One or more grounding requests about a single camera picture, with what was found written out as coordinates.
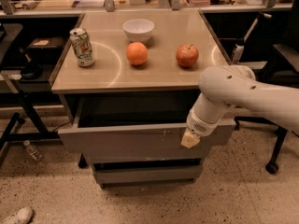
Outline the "white gripper with vent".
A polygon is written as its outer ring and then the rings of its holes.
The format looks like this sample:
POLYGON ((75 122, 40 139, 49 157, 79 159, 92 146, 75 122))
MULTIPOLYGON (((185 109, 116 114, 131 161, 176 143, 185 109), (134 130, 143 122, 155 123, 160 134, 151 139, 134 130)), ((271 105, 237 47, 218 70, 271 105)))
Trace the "white gripper with vent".
POLYGON ((187 128, 182 136, 181 144, 192 148, 200 142, 199 136, 209 136, 216 129, 218 123, 207 123, 197 117, 192 108, 187 116, 187 128))

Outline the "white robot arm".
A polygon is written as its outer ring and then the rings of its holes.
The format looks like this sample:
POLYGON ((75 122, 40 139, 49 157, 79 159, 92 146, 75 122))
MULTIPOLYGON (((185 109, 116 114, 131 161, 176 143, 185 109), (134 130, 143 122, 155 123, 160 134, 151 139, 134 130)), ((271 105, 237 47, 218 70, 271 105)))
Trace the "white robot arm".
POLYGON ((181 144, 191 148, 210 135, 237 106, 299 134, 299 90, 258 82, 243 65, 209 66, 199 76, 200 95, 190 110, 181 144))

